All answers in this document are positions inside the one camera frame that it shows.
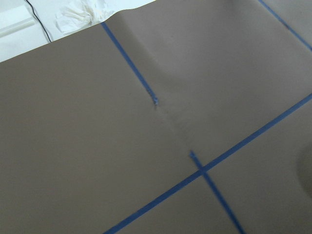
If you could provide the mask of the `white crumpled cloth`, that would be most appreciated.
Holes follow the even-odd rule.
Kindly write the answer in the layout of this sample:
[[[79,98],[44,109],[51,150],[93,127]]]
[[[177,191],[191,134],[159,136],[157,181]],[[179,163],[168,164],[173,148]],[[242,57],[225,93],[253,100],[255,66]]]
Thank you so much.
[[[56,27],[69,35],[102,23],[114,13],[104,0],[73,0],[56,13]]]

